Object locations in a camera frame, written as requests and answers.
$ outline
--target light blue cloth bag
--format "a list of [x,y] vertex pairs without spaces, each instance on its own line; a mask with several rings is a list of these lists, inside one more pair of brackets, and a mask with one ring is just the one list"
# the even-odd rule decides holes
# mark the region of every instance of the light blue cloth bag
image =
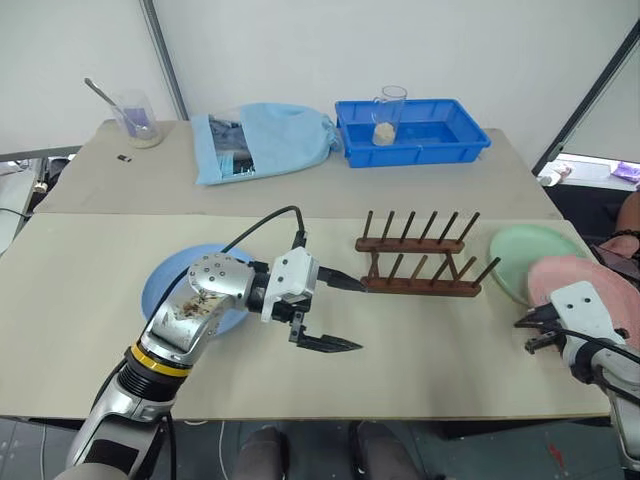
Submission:
[[253,180],[302,170],[326,160],[340,144],[331,119],[312,108],[280,103],[245,105],[240,123],[254,171],[233,173],[233,156],[217,153],[209,115],[191,119],[198,164],[198,185]]

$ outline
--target measuring cup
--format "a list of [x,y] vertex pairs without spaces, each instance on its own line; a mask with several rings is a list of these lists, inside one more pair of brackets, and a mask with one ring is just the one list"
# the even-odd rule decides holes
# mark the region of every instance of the measuring cup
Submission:
[[374,145],[393,145],[406,99],[407,90],[399,85],[382,87],[380,96],[373,99],[375,106],[371,118],[375,123],[372,139]]
[[149,148],[162,141],[149,99],[143,92],[127,90],[114,95],[114,98],[115,105],[111,105],[111,111],[131,145]]

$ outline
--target metal spoon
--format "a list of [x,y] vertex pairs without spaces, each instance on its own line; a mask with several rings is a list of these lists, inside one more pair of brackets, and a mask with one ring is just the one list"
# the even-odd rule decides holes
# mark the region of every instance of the metal spoon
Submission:
[[138,125],[136,122],[131,120],[131,117],[129,117],[129,115],[127,115],[124,112],[124,110],[121,109],[118,104],[116,104],[116,102],[111,100],[111,98],[109,98],[109,96],[106,93],[104,93],[95,83],[93,83],[93,81],[90,78],[85,77],[84,83],[87,85],[87,87],[93,90],[100,98],[102,98],[105,102],[111,105],[120,115],[122,115],[122,118],[124,118],[125,121],[131,124],[131,126],[134,128],[136,132],[137,138],[149,139],[155,136],[155,132],[153,132],[147,125]]

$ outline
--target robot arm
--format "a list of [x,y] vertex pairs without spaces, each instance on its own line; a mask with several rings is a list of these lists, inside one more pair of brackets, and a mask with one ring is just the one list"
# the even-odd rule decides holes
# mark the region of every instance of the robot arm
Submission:
[[107,465],[123,478],[148,478],[162,444],[163,419],[229,309],[248,309],[261,313],[263,321],[290,323],[290,341],[302,348],[361,348],[336,337],[304,334],[302,319],[318,278],[363,291],[357,280],[320,267],[303,247],[277,258],[271,275],[264,263],[246,264],[226,253],[205,255],[191,265],[107,379],[74,438],[67,467]]
[[624,332],[614,330],[589,282],[556,290],[550,300],[516,322],[516,327],[545,332],[529,340],[527,350],[557,345],[576,379],[602,388],[611,403],[623,466],[640,471],[640,352],[625,344]]

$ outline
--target beige tabletop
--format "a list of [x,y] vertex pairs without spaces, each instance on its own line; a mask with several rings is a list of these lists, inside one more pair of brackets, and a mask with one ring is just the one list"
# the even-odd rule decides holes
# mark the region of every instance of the beige tabletop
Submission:
[[[0,414],[86,416],[99,385],[143,328],[140,296],[151,271],[185,247],[229,241],[253,221],[36,215],[0,258]],[[375,220],[372,231],[381,230],[382,222]],[[363,274],[367,256],[353,249],[362,223],[307,219],[307,247],[322,265]],[[479,257],[471,277],[486,265],[491,236],[512,223],[481,219],[474,227],[461,254],[461,261]],[[568,222],[528,223],[554,228],[586,249]],[[395,224],[394,232],[400,228]],[[294,230],[293,219],[276,220],[241,247],[271,262],[288,249]],[[411,257],[401,268],[415,265]],[[392,260],[383,256],[382,272]],[[425,274],[437,264],[430,259]],[[180,390],[174,414],[191,419],[606,414],[606,397],[574,380],[556,351],[525,352],[531,332],[512,328],[523,313],[491,276],[471,299],[363,294],[321,285],[305,319],[309,333],[340,336],[364,345],[362,350],[327,355],[299,349],[287,341],[287,325],[262,324],[250,316],[211,342]]]
[[495,219],[562,218],[500,130],[486,130],[492,146],[473,163],[352,169],[332,154],[289,175],[199,186],[190,124],[163,129],[160,145],[136,150],[105,122],[36,211],[259,216],[293,203],[316,218],[359,218],[369,209],[384,217],[392,207],[404,215],[477,210]]

